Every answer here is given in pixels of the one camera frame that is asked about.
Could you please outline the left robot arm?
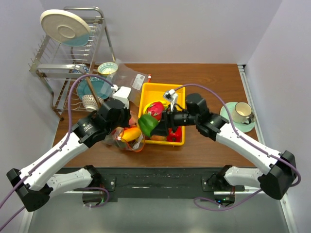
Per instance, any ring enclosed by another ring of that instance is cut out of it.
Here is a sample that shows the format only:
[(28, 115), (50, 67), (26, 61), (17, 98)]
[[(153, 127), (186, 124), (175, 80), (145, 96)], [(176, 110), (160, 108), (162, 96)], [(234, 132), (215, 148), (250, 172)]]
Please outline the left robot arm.
[(73, 173), (56, 173), (71, 159), (106, 138), (117, 127), (128, 127), (131, 118), (129, 101), (110, 98), (69, 128), (64, 138), (27, 167), (7, 172), (7, 178), (27, 211), (33, 212), (58, 194), (74, 189), (96, 190), (101, 174), (92, 165)]

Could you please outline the yellow lemon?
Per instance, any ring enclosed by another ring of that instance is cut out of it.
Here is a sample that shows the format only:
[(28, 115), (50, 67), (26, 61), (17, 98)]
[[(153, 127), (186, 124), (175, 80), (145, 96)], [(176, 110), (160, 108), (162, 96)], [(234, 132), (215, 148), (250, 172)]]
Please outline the yellow lemon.
[(128, 128), (121, 134), (121, 139), (126, 142), (136, 140), (141, 135), (141, 130), (138, 127)]

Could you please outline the green bell pepper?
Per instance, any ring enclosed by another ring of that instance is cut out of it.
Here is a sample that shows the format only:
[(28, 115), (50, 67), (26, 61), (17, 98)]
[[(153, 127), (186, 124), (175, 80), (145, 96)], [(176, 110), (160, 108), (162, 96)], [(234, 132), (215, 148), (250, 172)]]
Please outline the green bell pepper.
[(158, 125), (158, 120), (149, 114), (143, 114), (138, 119), (138, 125), (145, 136), (151, 137), (151, 132)]

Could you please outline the yellow plastic tray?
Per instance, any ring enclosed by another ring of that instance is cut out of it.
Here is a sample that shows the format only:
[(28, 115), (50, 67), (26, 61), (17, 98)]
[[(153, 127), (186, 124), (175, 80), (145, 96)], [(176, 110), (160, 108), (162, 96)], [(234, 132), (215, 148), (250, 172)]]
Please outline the yellow plastic tray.
[[(165, 83), (144, 83), (141, 90), (141, 98), (138, 110), (138, 117), (143, 114), (143, 108), (146, 104), (154, 101), (165, 101), (169, 104), (169, 101), (163, 98), (166, 91), (176, 89), (180, 87), (180, 84), (165, 84)], [(164, 145), (164, 146), (182, 146), (185, 143), (185, 126), (181, 127), (182, 138), (181, 142), (169, 142), (169, 141), (153, 141), (145, 139), (146, 144)]]

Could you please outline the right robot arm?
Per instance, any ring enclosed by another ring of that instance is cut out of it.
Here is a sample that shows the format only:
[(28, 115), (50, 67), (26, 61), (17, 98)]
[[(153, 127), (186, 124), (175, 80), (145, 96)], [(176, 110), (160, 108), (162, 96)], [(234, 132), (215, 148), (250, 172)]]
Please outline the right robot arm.
[(291, 152), (271, 149), (239, 131), (226, 118), (210, 112), (206, 100), (197, 93), (187, 95), (186, 109), (172, 107), (164, 111), (151, 135), (167, 136), (179, 126), (195, 126), (202, 136), (233, 149), (255, 165), (254, 168), (225, 166), (213, 181), (223, 191), (244, 185), (260, 188), (280, 200), (298, 176)]

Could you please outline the pink peach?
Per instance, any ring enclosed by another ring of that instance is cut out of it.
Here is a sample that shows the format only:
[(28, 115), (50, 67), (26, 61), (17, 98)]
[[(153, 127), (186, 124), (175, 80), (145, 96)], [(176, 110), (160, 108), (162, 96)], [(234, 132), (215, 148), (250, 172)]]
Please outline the pink peach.
[(131, 115), (131, 118), (129, 120), (129, 126), (130, 128), (136, 127), (138, 123), (138, 118), (135, 115)]

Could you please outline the orange zip top bag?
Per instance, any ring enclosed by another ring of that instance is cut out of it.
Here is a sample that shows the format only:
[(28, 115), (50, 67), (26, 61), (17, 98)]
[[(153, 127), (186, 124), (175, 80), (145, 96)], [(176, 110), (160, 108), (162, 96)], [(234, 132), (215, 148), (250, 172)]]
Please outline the orange zip top bag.
[(138, 116), (133, 111), (128, 127), (117, 127), (102, 143), (106, 146), (113, 146), (120, 150), (139, 152), (145, 145), (145, 136), (138, 126)]

